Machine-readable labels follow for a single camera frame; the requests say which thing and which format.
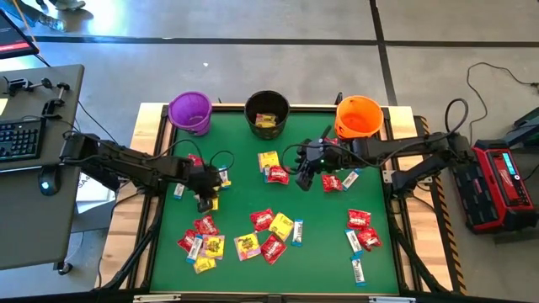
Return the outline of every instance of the green mat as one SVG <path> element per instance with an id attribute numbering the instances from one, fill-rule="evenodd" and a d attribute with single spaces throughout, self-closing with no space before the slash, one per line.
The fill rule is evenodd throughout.
<path id="1" fill-rule="evenodd" d="M 211 212 L 221 234 L 226 236 L 225 257 L 217 267 L 196 274 L 193 265 L 185 262 L 187 253 L 177 245 L 185 230 L 195 229 L 193 221 L 203 215 L 196 211 L 193 192 L 185 190 L 181 200 L 173 198 L 174 186 L 168 189 L 163 224 L 157 245 L 151 291 L 238 292 L 238 293 L 355 293 L 397 294 L 391 243 L 383 203 L 380 173 L 367 168 L 361 172 L 347 192 L 324 193 L 320 176 L 315 176 L 312 188 L 302 191 L 294 182 L 289 185 L 264 183 L 259 172 L 257 153 L 278 151 L 306 138 L 319 137 L 333 114 L 291 114 L 285 131 L 272 141 L 258 139 L 248 128 L 242 113 L 214 113 L 210 132 L 194 138 L 206 161 L 220 150 L 234 153 L 236 163 L 229 171 L 232 187 L 220 192 L 219 210 Z M 178 138 L 185 138 L 184 132 Z M 296 149 L 290 149 L 286 163 L 293 165 Z M 188 142 L 181 143 L 175 155 L 196 153 Z M 230 157 L 221 154 L 214 164 L 226 166 Z M 341 180 L 349 171 L 339 172 Z M 240 262 L 234 238 L 253 232 L 249 215 L 271 208 L 292 220 L 303 219 L 303 246 L 290 245 L 274 265 L 259 255 Z M 344 234 L 347 209 L 372 213 L 371 225 L 382 240 L 382 247 L 365 252 L 362 257 L 367 286 L 356 287 L 350 257 L 352 251 Z M 269 235 L 260 232 L 260 244 Z"/>

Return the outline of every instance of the concrete floor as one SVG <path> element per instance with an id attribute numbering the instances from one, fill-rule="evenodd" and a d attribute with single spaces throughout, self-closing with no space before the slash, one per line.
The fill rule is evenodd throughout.
<path id="1" fill-rule="evenodd" d="M 87 0 L 87 10 L 62 13 L 72 32 L 150 38 L 375 39 L 367 0 Z M 539 41 L 536 0 L 378 0 L 386 40 Z M 52 8 L 51 15 L 57 12 Z M 36 35 L 62 35 L 43 27 Z M 376 46 L 321 45 L 121 45 L 40 43 L 52 65 L 82 63 L 86 73 L 81 102 L 119 142 L 128 145 L 141 102 L 169 102 L 186 90 L 213 100 L 244 102 L 261 89 L 283 93 L 294 104 L 331 104 L 337 92 L 364 94 L 387 104 Z M 483 109 L 466 85 L 467 68 L 478 61 L 506 66 L 521 80 L 539 82 L 539 48 L 387 48 L 399 105 L 409 105 L 443 130 L 446 104 L 465 98 L 469 120 Z M 4 60 L 0 70 L 41 66 L 33 57 Z M 534 109 L 539 94 L 485 66 L 471 82 L 489 108 L 474 125 L 474 138 L 502 136 Z M 459 110 L 451 121 L 459 119 Z M 106 135 L 84 113 L 83 131 Z M 461 133 L 468 134 L 466 126 Z M 519 161 L 526 174 L 538 160 Z M 452 225 L 471 295 L 536 301 L 539 241 L 495 246 L 463 225 L 452 184 L 444 178 Z M 80 234 L 72 236 L 70 252 Z M 51 265 L 0 272 L 0 297 L 90 290 L 103 249 L 103 232 L 87 232 L 73 256 L 76 271 L 60 277 Z M 23 289 L 17 285 L 24 282 Z"/>

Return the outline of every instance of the black keyboard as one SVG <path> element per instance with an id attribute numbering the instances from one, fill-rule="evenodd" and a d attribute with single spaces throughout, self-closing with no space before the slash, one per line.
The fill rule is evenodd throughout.
<path id="1" fill-rule="evenodd" d="M 40 157 L 45 118 L 0 121 L 0 163 Z"/>

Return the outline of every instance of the wooden table frame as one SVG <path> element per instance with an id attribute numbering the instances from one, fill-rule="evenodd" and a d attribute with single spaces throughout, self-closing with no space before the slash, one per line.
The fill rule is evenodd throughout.
<path id="1" fill-rule="evenodd" d="M 223 111 L 228 109 L 237 110 L 238 107 L 242 108 L 243 104 L 214 104 L 213 106 L 215 111 Z M 131 148 L 155 155 L 164 151 L 174 141 L 175 131 L 168 122 L 167 108 L 166 104 L 141 104 Z M 334 110 L 335 106 L 292 105 L 292 108 L 297 111 L 319 110 L 327 112 Z M 417 135 L 416 123 L 414 123 L 411 108 L 387 107 L 384 109 L 384 115 L 387 122 L 390 123 L 386 123 L 386 127 L 381 130 L 380 136 L 382 139 L 398 139 Z M 402 157 L 398 160 L 394 159 L 390 166 L 405 170 L 416 165 L 421 160 L 421 157 Z M 119 192 L 118 200 L 132 195 L 135 191 L 134 187 L 126 186 Z M 416 189 L 414 194 L 431 204 L 433 203 L 430 193 Z M 456 274 L 456 272 L 459 272 L 457 269 L 460 269 L 460 267 L 456 268 L 458 267 L 458 256 L 455 256 L 454 253 L 447 253 L 447 248 L 451 247 L 451 242 L 447 241 L 450 239 L 451 234 L 441 228 L 443 224 L 439 224 L 440 219 L 445 220 L 445 214 L 442 212 L 443 205 L 440 205 L 440 201 L 436 200 L 439 196 L 434 195 L 434 197 L 437 202 L 434 203 L 437 210 L 436 214 L 429 210 L 426 211 L 427 209 L 424 205 L 414 203 L 413 199 L 408 199 L 408 203 L 403 199 L 394 200 L 392 207 L 394 211 L 401 213 L 396 217 L 404 235 L 411 242 L 412 247 L 415 246 L 417 254 L 439 283 L 448 290 L 463 292 L 465 289 L 462 276 Z M 114 277 L 131 254 L 133 247 L 141 240 L 141 235 L 143 234 L 141 231 L 147 230 L 150 226 L 156 212 L 157 202 L 158 197 L 137 196 L 116 207 L 100 266 L 104 282 Z M 391 244 L 393 247 L 399 289 L 423 290 L 422 279 L 414 267 L 410 265 L 408 256 L 395 241 L 394 237 L 392 237 L 392 243 L 387 245 Z M 136 270 L 131 272 L 121 288 L 149 287 L 148 281 L 151 278 L 152 259 L 156 248 L 155 241 L 152 241 L 146 247 L 135 266 Z"/>

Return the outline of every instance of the computer mouse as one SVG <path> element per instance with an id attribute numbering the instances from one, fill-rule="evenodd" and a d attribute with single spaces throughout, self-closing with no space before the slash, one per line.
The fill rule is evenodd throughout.
<path id="1" fill-rule="evenodd" d="M 38 175 L 38 184 L 43 195 L 56 194 L 61 187 L 60 168 L 57 165 L 42 167 Z"/>

